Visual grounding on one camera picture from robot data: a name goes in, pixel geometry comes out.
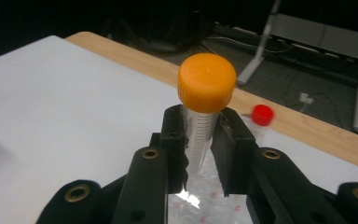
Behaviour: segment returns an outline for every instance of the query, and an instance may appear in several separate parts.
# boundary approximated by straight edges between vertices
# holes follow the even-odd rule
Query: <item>dark background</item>
[[[119,42],[170,53],[199,41],[218,21],[260,34],[273,0],[0,0],[0,55],[48,35],[110,33]],[[358,31],[358,0],[283,0],[281,12]]]

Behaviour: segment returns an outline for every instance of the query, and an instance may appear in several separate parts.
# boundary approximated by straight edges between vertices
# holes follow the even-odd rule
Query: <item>transparent plastic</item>
[[[260,126],[250,119],[248,128],[255,137],[255,142],[260,147],[262,147],[264,144],[264,139],[266,138],[266,134],[269,131],[269,126]]]
[[[187,191],[170,194],[170,224],[240,224],[253,223],[246,207],[246,196],[224,197],[211,150],[207,150],[200,173],[192,175]]]
[[[203,114],[184,106],[184,115],[188,137],[185,154],[189,161],[186,169],[189,175],[194,175],[200,172],[206,152],[211,147],[213,130],[219,113]]]

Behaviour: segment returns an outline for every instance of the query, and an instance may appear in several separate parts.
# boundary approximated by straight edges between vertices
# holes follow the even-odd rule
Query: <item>cable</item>
[[[319,69],[319,68],[313,68],[313,67],[309,67],[309,66],[306,66],[305,64],[303,64],[303,59],[300,58],[300,57],[297,57],[299,60],[301,60],[302,64],[299,64],[297,63],[296,61],[293,61],[293,60],[290,60],[288,58],[285,58],[283,57],[282,55],[280,54],[271,54],[271,55],[268,55],[266,57],[269,61],[271,62],[276,62],[276,63],[286,63],[286,64],[289,64],[289,65],[292,65],[293,67],[295,68],[302,68],[302,69],[307,69],[308,71],[313,71],[313,72],[327,72],[326,70],[324,69]]]
[[[295,83],[295,81],[297,81],[297,80],[298,80],[298,75],[292,77],[292,79],[290,79],[290,81],[287,83],[286,90],[282,94],[283,103],[285,106],[287,106],[289,108],[292,108],[293,106],[298,105],[298,104],[289,105],[289,103],[287,102],[287,99],[286,99],[289,91],[292,89],[293,83]]]
[[[216,53],[216,51],[214,51],[213,49],[211,49],[211,48],[208,46],[208,44],[205,43],[205,41],[202,40],[202,41],[199,43],[199,45],[202,46],[203,48],[207,49],[207,50],[210,51],[211,53],[219,55],[218,53]]]
[[[236,43],[238,45],[242,45],[242,46],[245,46],[245,47],[250,47],[250,48],[254,48],[254,49],[258,48],[257,45],[251,45],[251,44],[242,43],[242,42],[240,42],[238,40],[228,38],[228,37],[224,37],[224,36],[206,36],[205,38],[207,38],[207,39],[223,39],[223,40],[228,40],[228,41],[234,42],[234,43]],[[278,50],[278,51],[274,51],[274,50],[270,50],[270,49],[264,49],[264,51],[266,51],[268,53],[284,53],[286,51],[289,51],[292,48],[293,48],[293,46],[290,46],[287,49]]]
[[[298,110],[298,112],[304,113],[305,110],[307,109],[308,105],[309,105],[308,103],[304,103],[303,106],[301,107],[301,109]]]
[[[330,67],[330,66],[327,66],[321,62],[318,62],[317,60],[314,60],[312,59],[309,55],[307,55],[306,52],[303,52],[301,50],[296,50],[296,53],[300,56],[300,57],[303,57],[304,59],[306,59],[307,61],[313,63],[313,64],[316,64],[317,66],[319,67],[322,67],[324,69],[327,69],[329,71],[332,71],[332,72],[337,72],[337,73],[344,73],[344,72],[350,72],[350,71],[353,71],[354,69],[358,68],[358,66],[354,63],[352,64],[348,64],[346,66],[343,66],[343,67],[339,67],[339,68],[333,68],[333,67]]]
[[[339,114],[339,110],[338,110],[338,105],[336,104],[336,102],[331,99],[327,94],[325,94],[324,92],[321,92],[321,91],[317,91],[317,92],[313,92],[310,94],[310,97],[313,97],[315,98],[315,95],[321,95],[323,96],[327,101],[330,102],[330,104],[332,104],[334,106],[334,109],[335,109],[335,112],[336,112],[336,119],[337,119],[337,122],[338,122],[338,125],[340,128],[344,128],[344,125],[342,123],[342,120],[341,120],[341,117],[340,117],[340,114]]]

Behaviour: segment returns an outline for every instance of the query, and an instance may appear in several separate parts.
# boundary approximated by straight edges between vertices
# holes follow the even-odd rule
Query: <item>lab equipment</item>
[[[189,159],[187,172],[200,171],[211,145],[218,113],[231,100],[236,73],[229,61],[215,54],[200,53],[187,58],[178,73],[178,95],[186,117]]]
[[[167,194],[187,181],[182,113],[181,105],[166,110],[161,133],[134,154],[127,175],[103,188],[65,185],[37,223],[167,223]],[[246,194],[254,223],[358,223],[358,183],[340,185],[337,195],[314,186],[284,153],[258,147],[230,108],[219,115],[212,153],[225,195]]]

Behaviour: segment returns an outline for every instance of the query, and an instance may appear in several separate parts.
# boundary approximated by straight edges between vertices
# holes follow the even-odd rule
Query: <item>white surface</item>
[[[68,182],[127,173],[175,88],[48,37],[0,57],[0,223],[34,223]]]
[[[242,120],[252,128],[248,118],[242,117]],[[344,182],[358,182],[357,166],[269,128],[258,145],[284,152],[310,182],[330,192],[337,193],[338,186]],[[170,195],[169,223],[252,223],[245,205],[246,196],[223,196],[211,150],[207,152],[200,174],[189,179],[187,197],[183,196],[183,193]]]

